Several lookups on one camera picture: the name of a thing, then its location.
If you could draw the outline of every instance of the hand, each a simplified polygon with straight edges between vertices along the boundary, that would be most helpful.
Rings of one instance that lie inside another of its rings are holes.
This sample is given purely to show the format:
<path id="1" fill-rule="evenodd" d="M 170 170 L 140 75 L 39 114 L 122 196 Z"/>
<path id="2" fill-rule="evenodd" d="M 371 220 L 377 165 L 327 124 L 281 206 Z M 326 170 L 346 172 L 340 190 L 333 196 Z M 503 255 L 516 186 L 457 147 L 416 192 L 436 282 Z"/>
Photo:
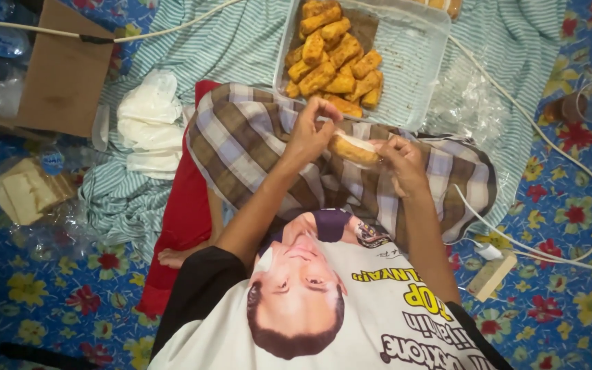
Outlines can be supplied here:
<path id="1" fill-rule="evenodd" d="M 315 121 L 319 116 L 329 120 Z M 342 119 L 341 112 L 328 101 L 319 97 L 310 98 L 296 118 L 281 160 L 295 172 L 300 172 L 308 163 L 321 156 L 335 132 L 335 123 Z"/>
<path id="2" fill-rule="evenodd" d="M 401 199 L 430 193 L 422 152 L 410 140 L 393 135 L 389 140 L 370 140 L 393 171 L 392 184 Z"/>

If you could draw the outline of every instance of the red cloth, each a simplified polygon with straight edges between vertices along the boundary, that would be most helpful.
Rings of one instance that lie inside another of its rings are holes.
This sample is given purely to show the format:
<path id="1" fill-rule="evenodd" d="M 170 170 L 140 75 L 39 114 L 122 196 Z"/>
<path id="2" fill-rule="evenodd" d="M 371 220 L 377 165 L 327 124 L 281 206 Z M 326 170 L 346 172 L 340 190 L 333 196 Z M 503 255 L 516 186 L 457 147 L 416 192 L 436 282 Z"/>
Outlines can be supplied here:
<path id="1" fill-rule="evenodd" d="M 217 82 L 202 80 L 195 84 L 195 106 Z M 175 180 L 166 211 L 159 240 L 155 244 L 150 270 L 145 279 L 145 288 L 136 309 L 145 315 L 161 315 L 169 301 L 170 291 L 179 270 L 159 265 L 157 255 L 170 248 L 184 251 L 193 248 L 211 236 L 211 216 L 207 199 L 207 184 L 186 148 L 186 135 L 182 139 L 182 160 L 177 166 Z"/>

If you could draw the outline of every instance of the man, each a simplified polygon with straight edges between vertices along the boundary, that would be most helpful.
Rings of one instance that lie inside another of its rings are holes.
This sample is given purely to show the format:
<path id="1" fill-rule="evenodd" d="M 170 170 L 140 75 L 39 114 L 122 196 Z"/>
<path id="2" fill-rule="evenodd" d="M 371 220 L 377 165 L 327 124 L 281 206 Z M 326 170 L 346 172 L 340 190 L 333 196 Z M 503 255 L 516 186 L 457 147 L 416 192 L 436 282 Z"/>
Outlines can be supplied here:
<path id="1" fill-rule="evenodd" d="M 375 147 L 402 199 L 407 258 L 339 209 L 302 214 L 260 245 L 293 179 L 341 119 L 312 98 L 215 246 L 160 254 L 180 273 L 150 369 L 510 369 L 460 307 L 421 153 L 406 139 Z"/>

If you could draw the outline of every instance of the plaid sarong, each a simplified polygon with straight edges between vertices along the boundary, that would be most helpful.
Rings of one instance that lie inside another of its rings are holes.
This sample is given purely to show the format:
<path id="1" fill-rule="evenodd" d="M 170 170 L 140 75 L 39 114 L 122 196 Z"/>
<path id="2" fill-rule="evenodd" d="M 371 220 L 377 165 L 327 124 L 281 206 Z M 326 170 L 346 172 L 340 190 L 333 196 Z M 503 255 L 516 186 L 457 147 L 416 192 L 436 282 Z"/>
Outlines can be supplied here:
<path id="1" fill-rule="evenodd" d="M 221 85 L 205 95 L 189 122 L 186 140 L 207 185 L 235 209 L 246 204 L 282 155 L 303 107 L 235 83 Z M 415 138 L 398 128 L 352 121 L 338 126 L 360 139 L 388 139 L 397 134 L 416 141 L 446 243 L 462 238 L 477 221 L 453 184 L 482 216 L 495 203 L 495 169 L 471 139 L 452 135 Z M 361 170 L 328 151 L 300 172 L 270 232 L 303 212 L 332 207 L 347 209 L 366 223 L 379 224 L 397 245 L 407 248 L 405 219 L 410 215 L 405 214 L 394 192 L 390 173 Z"/>

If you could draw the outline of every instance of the blue floral floor mat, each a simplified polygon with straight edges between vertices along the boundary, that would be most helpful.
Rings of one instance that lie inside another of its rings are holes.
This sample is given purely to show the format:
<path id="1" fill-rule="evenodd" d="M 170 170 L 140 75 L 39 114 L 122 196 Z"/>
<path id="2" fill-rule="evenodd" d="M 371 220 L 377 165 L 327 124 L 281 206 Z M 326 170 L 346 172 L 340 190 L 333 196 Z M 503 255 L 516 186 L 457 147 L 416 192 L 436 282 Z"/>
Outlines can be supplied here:
<path id="1" fill-rule="evenodd" d="M 73 0 L 70 6 L 119 36 L 147 32 L 156 0 Z M 570 0 L 560 29 L 563 47 L 540 109 L 592 78 L 592 0 Z M 110 77 L 129 70 L 139 43 L 116 46 Z M 545 134 L 592 170 L 592 124 L 551 124 Z M 0 137 L 0 161 L 37 150 L 30 141 Z M 592 180 L 540 138 L 501 230 L 548 254 L 571 258 L 592 245 Z M 148 266 L 125 245 L 98 247 L 87 259 L 43 261 L 11 237 L 0 210 L 0 342 L 31 344 L 85 356 L 111 369 L 144 369 L 160 317 L 138 312 Z M 514 246 L 496 233 L 475 236 Z M 467 242 L 447 248 L 465 287 L 483 260 Z M 584 260 L 592 264 L 592 256 Z M 592 369 L 592 271 L 519 258 L 485 303 L 463 295 L 481 332 L 516 369 Z M 0 370 L 41 369 L 0 356 Z"/>

